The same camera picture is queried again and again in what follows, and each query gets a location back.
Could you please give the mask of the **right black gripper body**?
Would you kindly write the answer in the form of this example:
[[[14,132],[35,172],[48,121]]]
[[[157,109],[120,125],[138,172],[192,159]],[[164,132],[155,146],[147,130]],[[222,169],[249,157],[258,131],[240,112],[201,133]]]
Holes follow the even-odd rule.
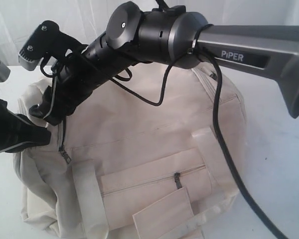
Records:
[[[134,56],[137,39],[119,41],[115,46],[107,34],[99,36],[89,45],[83,45],[71,36],[75,43],[72,53],[57,76],[55,108],[74,110],[92,92],[131,65],[139,63]]]

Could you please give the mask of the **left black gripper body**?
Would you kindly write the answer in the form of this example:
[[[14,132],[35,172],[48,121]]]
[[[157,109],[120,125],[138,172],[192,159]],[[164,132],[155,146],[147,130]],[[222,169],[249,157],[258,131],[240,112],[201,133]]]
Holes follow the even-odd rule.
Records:
[[[11,150],[16,143],[14,114],[7,109],[7,102],[0,99],[0,153]]]

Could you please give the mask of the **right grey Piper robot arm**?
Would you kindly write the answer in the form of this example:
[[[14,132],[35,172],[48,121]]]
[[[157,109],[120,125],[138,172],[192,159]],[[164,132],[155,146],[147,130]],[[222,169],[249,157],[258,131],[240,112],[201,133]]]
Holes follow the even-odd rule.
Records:
[[[134,2],[118,6],[105,32],[83,45],[45,21],[30,39],[37,58],[56,59],[53,85],[32,116],[52,125],[73,114],[109,79],[139,63],[190,69],[210,54],[224,67],[277,82],[289,114],[299,116],[299,26],[212,25],[185,6],[143,12]]]

